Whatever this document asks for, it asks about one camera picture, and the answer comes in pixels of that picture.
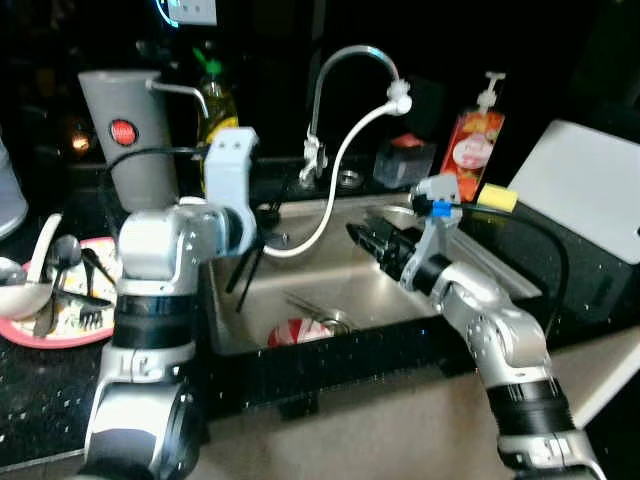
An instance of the red and white object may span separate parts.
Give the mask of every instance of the red and white object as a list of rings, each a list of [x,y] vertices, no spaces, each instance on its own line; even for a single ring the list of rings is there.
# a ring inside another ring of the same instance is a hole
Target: red and white object
[[[486,75],[489,88],[478,95],[477,110],[463,112],[458,117],[440,169],[440,173],[456,175],[460,196],[465,202],[475,197],[504,123],[504,115],[490,109],[496,103],[495,84],[503,80],[505,74],[487,72]]]
[[[333,332],[320,322],[310,318],[290,318],[271,331],[267,344],[273,348],[312,342],[332,336]]]

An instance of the faucet handle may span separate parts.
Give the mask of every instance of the faucet handle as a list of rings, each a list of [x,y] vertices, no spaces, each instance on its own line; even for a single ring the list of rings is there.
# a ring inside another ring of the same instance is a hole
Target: faucet handle
[[[305,188],[311,188],[314,185],[314,178],[320,177],[322,169],[327,165],[327,159],[324,155],[324,147],[320,144],[320,140],[307,130],[307,139],[304,141],[304,161],[306,165],[298,179],[300,184]]]

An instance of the yellow bottle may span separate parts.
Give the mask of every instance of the yellow bottle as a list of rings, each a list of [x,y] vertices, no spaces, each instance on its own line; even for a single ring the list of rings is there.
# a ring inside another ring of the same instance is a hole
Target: yellow bottle
[[[198,114],[198,146],[206,147],[213,143],[220,129],[238,126],[238,112],[231,91],[221,82],[221,63],[205,59],[197,48],[193,53],[207,72],[198,87],[209,110],[209,118],[204,118],[200,111]],[[200,184],[204,192],[204,158],[200,160]]]

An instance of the yellow sponge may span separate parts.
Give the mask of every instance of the yellow sponge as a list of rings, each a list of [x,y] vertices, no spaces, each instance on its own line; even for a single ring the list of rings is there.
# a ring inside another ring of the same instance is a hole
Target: yellow sponge
[[[478,197],[479,205],[497,208],[506,212],[513,212],[518,201],[518,194],[508,188],[487,183]]]

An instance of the plate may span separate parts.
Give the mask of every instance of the plate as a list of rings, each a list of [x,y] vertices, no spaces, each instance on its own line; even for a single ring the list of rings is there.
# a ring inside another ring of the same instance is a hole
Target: plate
[[[83,248],[92,248],[96,252],[100,263],[104,265],[114,280],[120,278],[122,264],[116,257],[115,243],[112,238],[92,238],[81,241],[80,245]],[[65,273],[63,288],[70,292],[87,293],[87,277],[82,262]],[[115,305],[117,297],[115,287],[99,270],[94,270],[91,294],[110,300]],[[22,320],[0,318],[0,335],[24,347],[58,349],[97,342],[113,334],[113,307],[102,310],[102,322],[95,325],[80,325],[81,308],[82,303],[76,300],[58,298],[56,301],[56,327],[46,337],[36,338],[33,336],[35,315]]]

